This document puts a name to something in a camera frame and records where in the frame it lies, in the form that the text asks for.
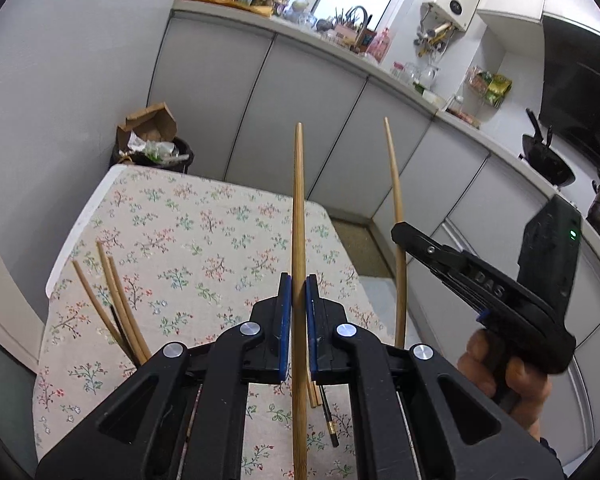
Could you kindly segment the person's right hand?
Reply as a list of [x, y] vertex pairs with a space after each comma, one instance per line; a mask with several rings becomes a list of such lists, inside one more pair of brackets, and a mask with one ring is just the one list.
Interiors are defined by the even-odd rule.
[[[486, 331], [476, 330], [468, 339], [466, 351], [457, 361], [457, 368], [486, 396], [493, 398], [496, 393], [496, 379], [486, 367], [489, 352]], [[540, 416], [553, 388], [550, 378], [513, 356], [506, 367], [505, 381], [508, 388], [519, 396], [518, 403], [509, 415], [535, 440], [540, 440]]]

